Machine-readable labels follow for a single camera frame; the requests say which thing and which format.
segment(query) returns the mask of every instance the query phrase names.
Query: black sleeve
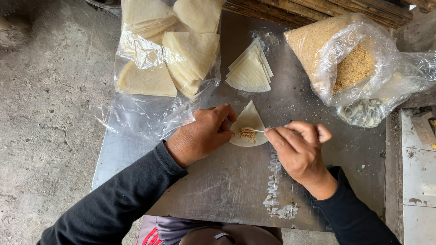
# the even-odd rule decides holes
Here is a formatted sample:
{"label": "black sleeve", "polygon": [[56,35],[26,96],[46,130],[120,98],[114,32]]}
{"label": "black sleeve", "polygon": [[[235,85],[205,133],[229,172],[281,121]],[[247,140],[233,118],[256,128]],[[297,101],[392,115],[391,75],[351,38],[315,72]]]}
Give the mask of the black sleeve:
{"label": "black sleeve", "polygon": [[315,203],[329,221],[339,244],[400,244],[377,214],[356,197],[342,168],[335,166],[329,172],[337,180],[336,192]]}
{"label": "black sleeve", "polygon": [[68,209],[37,244],[121,244],[132,223],[185,175],[160,142]]}

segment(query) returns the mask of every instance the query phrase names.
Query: stainless steel table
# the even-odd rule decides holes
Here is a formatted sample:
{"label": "stainless steel table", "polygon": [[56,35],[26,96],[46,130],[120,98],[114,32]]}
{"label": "stainless steel table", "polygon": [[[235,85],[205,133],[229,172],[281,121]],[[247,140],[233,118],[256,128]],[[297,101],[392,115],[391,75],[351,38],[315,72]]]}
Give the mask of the stainless steel table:
{"label": "stainless steel table", "polygon": [[[249,93],[222,81],[204,107],[227,102],[239,114],[252,99],[265,126],[285,125],[290,120],[324,124],[334,136],[322,148],[325,165],[342,166],[357,197],[384,216],[385,124],[362,129],[341,122],[334,108],[324,106],[311,91],[301,63],[284,40],[284,30],[223,11],[221,76],[225,78],[227,67],[257,35],[268,49],[266,56],[274,73],[272,90]],[[149,150],[106,131],[92,189]],[[170,187],[147,214],[331,231],[309,193],[282,168],[270,143],[249,148],[227,143],[187,170],[189,175]]]}

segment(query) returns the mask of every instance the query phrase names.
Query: white tile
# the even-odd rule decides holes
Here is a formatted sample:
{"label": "white tile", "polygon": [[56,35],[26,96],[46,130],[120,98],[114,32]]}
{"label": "white tile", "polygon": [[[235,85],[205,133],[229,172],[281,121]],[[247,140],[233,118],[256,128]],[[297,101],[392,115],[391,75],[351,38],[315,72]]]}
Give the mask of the white tile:
{"label": "white tile", "polygon": [[402,156],[403,204],[436,207],[436,151],[403,147]]}
{"label": "white tile", "polygon": [[423,144],[419,140],[418,133],[413,126],[410,117],[411,109],[401,110],[402,143],[404,147],[435,151],[430,144]]}
{"label": "white tile", "polygon": [[436,244],[436,208],[404,205],[404,245]]}

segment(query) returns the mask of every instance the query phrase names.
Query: concrete floor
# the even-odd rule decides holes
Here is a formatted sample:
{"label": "concrete floor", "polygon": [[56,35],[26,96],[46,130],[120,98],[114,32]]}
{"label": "concrete floor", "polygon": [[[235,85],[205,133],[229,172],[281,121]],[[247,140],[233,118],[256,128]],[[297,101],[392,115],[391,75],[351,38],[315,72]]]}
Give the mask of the concrete floor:
{"label": "concrete floor", "polygon": [[[0,244],[35,244],[91,187],[104,127],[89,113],[114,95],[120,19],[83,0],[6,0],[27,42],[0,48]],[[124,244],[135,244],[141,219]],[[285,244],[337,244],[332,233],[284,229]]]}

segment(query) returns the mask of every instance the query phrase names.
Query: clear plastic bag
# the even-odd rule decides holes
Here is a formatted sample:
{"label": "clear plastic bag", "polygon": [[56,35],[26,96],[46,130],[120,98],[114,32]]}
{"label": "clear plastic bag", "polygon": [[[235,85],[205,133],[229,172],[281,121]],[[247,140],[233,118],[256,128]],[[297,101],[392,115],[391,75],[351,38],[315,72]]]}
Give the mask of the clear plastic bag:
{"label": "clear plastic bag", "polygon": [[[155,144],[195,120],[194,112],[221,81],[216,32],[222,0],[203,3],[122,1],[123,24],[113,74],[117,94],[110,104],[92,109],[109,131]],[[201,18],[208,20],[196,24]]]}
{"label": "clear plastic bag", "polygon": [[436,52],[401,53],[394,75],[378,91],[352,105],[338,106],[337,114],[350,125],[373,128],[412,93],[436,84]]}
{"label": "clear plastic bag", "polygon": [[[379,90],[401,60],[390,34],[364,14],[318,21],[287,31],[285,37],[309,76],[312,90],[327,106],[351,105]],[[370,76],[336,91],[338,64],[358,44],[370,54]]]}

